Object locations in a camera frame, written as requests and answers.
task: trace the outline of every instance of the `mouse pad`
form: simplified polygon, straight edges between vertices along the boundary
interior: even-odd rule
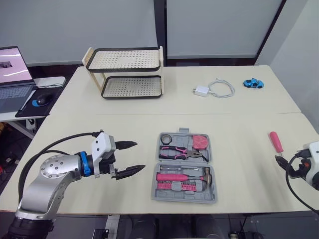
[[[52,109],[56,100],[59,98],[62,91],[62,87],[37,89],[31,96],[31,98],[27,101],[27,103],[24,105],[24,107],[15,114],[15,117],[48,116],[50,110]],[[53,94],[53,98],[47,105],[35,107],[32,104],[32,101],[36,100],[42,94]]]

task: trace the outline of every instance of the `laptop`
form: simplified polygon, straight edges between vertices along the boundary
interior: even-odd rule
[[[34,86],[18,47],[0,48],[0,113],[18,111]]]

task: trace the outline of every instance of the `white table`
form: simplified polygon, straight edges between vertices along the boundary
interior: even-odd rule
[[[102,98],[86,69],[79,67],[51,114],[79,111],[94,115],[301,112],[269,66],[164,67],[163,74],[165,93],[160,98],[114,101]],[[216,77],[229,81],[235,87],[235,96],[221,99],[212,95],[208,98],[194,95],[193,88],[207,86]],[[244,80],[252,77],[262,80],[265,87],[244,87]],[[229,92],[223,84],[214,87],[220,94]]]
[[[189,127],[192,133],[206,133],[212,146],[217,186],[213,205],[172,203],[151,200],[156,162],[156,146],[161,132]],[[59,212],[67,214],[160,214],[160,213],[267,213],[307,210],[290,193],[285,172],[268,133],[276,131],[290,159],[304,143],[318,140],[309,121],[297,114],[213,114],[213,115],[50,115],[39,129],[7,187],[0,196],[0,210],[15,211],[17,184],[23,165],[48,144],[80,132],[105,130],[115,140],[133,140],[138,145],[116,151],[115,166],[125,169],[136,164],[146,167],[133,177],[116,181],[109,175],[83,178],[66,190]],[[69,153],[90,152],[93,138],[86,136],[55,149]],[[26,184],[39,172],[44,155],[32,167]],[[319,208],[319,193],[302,179],[291,180],[292,187],[307,203]]]
[[[105,130],[115,140],[139,144],[116,152],[115,166],[145,164],[133,177],[115,181],[109,175],[84,178],[72,183],[59,212],[67,214],[139,213],[265,213],[307,210],[289,192],[285,172],[268,133],[276,131],[290,158],[303,144],[318,140],[318,134],[300,113],[287,91],[267,66],[245,67],[167,67],[166,93],[159,99],[118,100],[101,98],[94,82],[79,67],[61,94],[16,171],[0,196],[0,210],[15,211],[17,183],[22,167],[48,144],[80,132]],[[228,99],[194,96],[191,89],[207,85],[216,76],[230,81],[236,95]],[[256,77],[265,88],[248,89],[245,79]],[[156,165],[156,145],[161,132],[188,127],[193,133],[206,133],[211,140],[217,185],[213,205],[158,202],[151,200]],[[55,149],[69,153],[90,153],[91,137],[65,142]],[[26,184],[39,172],[49,155],[32,167]],[[302,179],[292,180],[295,191],[310,205],[319,208],[318,192]]]
[[[34,79],[36,86],[42,87],[42,86],[49,86],[53,84],[62,84],[64,85],[65,83],[65,77],[59,76],[59,77],[47,77],[47,78],[37,78]],[[25,103],[31,98],[35,91],[32,91],[28,99],[25,101]],[[0,122],[7,122],[10,124],[12,127],[16,128],[19,130],[21,133],[24,135],[28,136],[29,138],[33,138],[34,134],[30,132],[28,129],[26,129],[23,125],[20,123],[16,122],[18,120],[28,120],[28,119],[38,119],[42,118],[43,116],[32,116],[32,117],[15,117],[17,111],[15,112],[7,112],[7,113],[1,113],[0,114]]]

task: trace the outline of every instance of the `pink pliers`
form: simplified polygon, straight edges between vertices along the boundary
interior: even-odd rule
[[[181,152],[182,154],[178,154],[178,155],[167,155],[167,154],[163,154],[163,153],[159,153],[159,157],[160,158],[165,158],[165,159],[187,159],[189,157],[192,158],[205,158],[200,152],[197,151],[188,151],[187,148],[184,147],[177,147],[177,146],[160,146],[159,147],[160,150],[174,150],[174,151],[178,151]]]

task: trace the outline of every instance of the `pink tape measure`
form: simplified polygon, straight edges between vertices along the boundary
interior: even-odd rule
[[[208,139],[205,136],[193,136],[193,148],[196,150],[205,150],[208,147]]]

